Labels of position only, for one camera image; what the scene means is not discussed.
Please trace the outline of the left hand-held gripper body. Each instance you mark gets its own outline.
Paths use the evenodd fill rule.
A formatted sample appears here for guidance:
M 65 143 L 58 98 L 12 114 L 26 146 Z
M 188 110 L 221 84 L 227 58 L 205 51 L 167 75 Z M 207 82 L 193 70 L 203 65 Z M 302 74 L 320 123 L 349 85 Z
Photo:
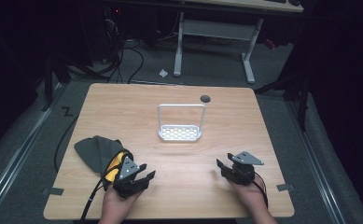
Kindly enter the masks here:
M 119 172 L 116 174 L 113 182 L 113 189 L 123 199 L 127 199 L 130 196 L 143 191 L 148 188 L 149 184 L 136 184 L 136 176 L 140 174 L 136 164 L 129 156 L 127 156 L 121 163 Z

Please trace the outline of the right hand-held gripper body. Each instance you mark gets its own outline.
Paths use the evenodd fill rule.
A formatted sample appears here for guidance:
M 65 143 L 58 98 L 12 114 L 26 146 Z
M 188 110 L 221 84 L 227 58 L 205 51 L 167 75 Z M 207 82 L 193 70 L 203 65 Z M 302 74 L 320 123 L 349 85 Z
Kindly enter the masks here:
M 263 165 L 264 162 L 247 151 L 238 154 L 242 163 L 232 162 L 231 171 L 222 170 L 221 175 L 235 184 L 246 186 L 255 180 L 255 165 Z

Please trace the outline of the grey and yellow towel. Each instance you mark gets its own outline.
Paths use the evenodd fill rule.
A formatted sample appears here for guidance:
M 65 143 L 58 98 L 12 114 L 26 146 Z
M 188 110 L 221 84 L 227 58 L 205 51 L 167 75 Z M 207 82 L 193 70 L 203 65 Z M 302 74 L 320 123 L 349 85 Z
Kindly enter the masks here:
M 113 184 L 117 180 L 124 182 L 135 174 L 121 175 L 124 159 L 133 159 L 133 154 L 126 149 L 119 140 L 111 140 L 99 135 L 80 140 L 74 144 L 77 155 L 100 175 L 100 180 L 105 184 Z

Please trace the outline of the white metal rack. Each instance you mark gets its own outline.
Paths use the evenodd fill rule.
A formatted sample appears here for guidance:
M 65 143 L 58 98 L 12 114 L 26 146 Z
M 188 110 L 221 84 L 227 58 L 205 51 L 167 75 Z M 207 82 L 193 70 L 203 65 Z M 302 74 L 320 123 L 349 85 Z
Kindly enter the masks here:
M 159 137 L 165 142 L 196 142 L 201 138 L 206 106 L 158 105 Z

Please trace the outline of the person's right hand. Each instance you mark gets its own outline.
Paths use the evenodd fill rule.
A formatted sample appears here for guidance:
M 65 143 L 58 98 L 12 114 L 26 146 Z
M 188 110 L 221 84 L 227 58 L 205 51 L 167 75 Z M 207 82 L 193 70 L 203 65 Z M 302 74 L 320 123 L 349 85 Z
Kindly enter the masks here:
M 238 185 L 231 181 L 229 183 L 234 188 L 238 199 L 252 218 L 261 217 L 268 213 L 268 208 L 262 194 L 263 183 L 260 179 L 256 179 L 254 183 L 250 183 L 247 186 Z

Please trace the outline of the person's left hand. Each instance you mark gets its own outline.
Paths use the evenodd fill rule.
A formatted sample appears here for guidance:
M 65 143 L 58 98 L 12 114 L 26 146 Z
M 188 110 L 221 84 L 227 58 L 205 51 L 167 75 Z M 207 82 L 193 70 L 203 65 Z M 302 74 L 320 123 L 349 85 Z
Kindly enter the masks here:
M 103 198 L 101 217 L 124 217 L 126 218 L 133 208 L 137 199 L 142 195 L 142 191 L 123 199 L 110 187 Z

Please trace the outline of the black tripod stand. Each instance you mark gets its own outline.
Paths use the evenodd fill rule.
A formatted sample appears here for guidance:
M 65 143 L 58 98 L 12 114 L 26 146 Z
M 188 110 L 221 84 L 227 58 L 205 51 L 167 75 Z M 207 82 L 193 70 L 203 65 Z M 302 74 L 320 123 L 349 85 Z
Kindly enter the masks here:
M 309 76 L 308 75 L 292 75 L 283 77 L 266 86 L 254 90 L 255 94 L 262 94 L 270 90 L 284 89 L 283 98 L 285 101 L 299 101 L 299 109 L 297 121 L 300 128 L 305 132 L 306 111 L 308 109 L 308 93 L 309 93 Z

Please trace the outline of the metal floor rail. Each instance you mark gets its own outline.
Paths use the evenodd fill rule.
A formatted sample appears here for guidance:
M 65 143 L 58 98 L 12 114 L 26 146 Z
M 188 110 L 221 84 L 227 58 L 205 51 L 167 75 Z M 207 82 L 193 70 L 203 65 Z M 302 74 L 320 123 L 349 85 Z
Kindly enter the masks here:
M 48 119 L 52 109 L 52 105 L 56 104 L 59 98 L 63 95 L 64 87 L 60 86 L 55 90 L 54 96 L 51 103 L 47 103 L 45 110 L 41 111 L 37 117 L 37 121 L 34 123 L 30 131 L 27 133 L 20 147 L 17 148 L 16 152 L 12 156 L 11 160 L 7 164 L 3 173 L 0 175 L 0 204 L 7 195 L 8 190 L 12 186 L 14 180 L 18 176 L 21 167 L 24 165 L 27 157 L 32 151 L 32 146 L 37 138 L 40 130 L 44 123 Z
M 298 130 L 300 139 L 303 143 L 306 159 L 314 176 L 314 181 L 318 187 L 321 198 L 328 210 L 328 214 L 332 220 L 332 223 L 345 224 L 345 218 L 342 214 L 341 208 L 339 207 L 338 202 L 335 199 L 334 192 L 327 180 L 324 170 L 322 169 L 314 153 L 314 148 L 308 137 L 308 134 L 301 128 L 299 124 L 297 108 L 293 103 L 290 102 L 286 102 L 286 107 L 293 119 L 293 123 L 296 126 L 296 129 Z

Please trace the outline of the white frame desk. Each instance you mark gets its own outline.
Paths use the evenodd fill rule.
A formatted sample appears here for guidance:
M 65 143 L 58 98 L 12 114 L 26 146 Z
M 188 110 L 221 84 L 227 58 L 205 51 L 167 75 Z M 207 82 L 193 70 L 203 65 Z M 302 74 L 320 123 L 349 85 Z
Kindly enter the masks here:
M 264 0 L 181 0 L 182 7 L 191 6 L 195 3 L 197 6 L 208 7 L 231 7 L 234 9 L 251 9 L 253 12 L 273 12 L 285 13 L 302 13 L 302 6 L 294 7 L 289 4 L 279 4 Z M 242 24 L 241 22 L 227 21 L 209 21 L 208 19 L 186 19 L 184 13 L 178 15 L 178 34 L 177 49 L 175 53 L 174 76 L 180 77 L 182 74 L 183 60 L 183 37 L 185 35 L 196 35 L 204 37 L 215 37 L 231 40 L 243 40 L 248 42 L 245 52 L 241 54 L 244 65 L 246 81 L 249 84 L 255 83 L 255 77 L 250 63 L 250 57 L 256 45 L 258 35 L 263 23 L 263 17 L 258 16 L 252 24 Z

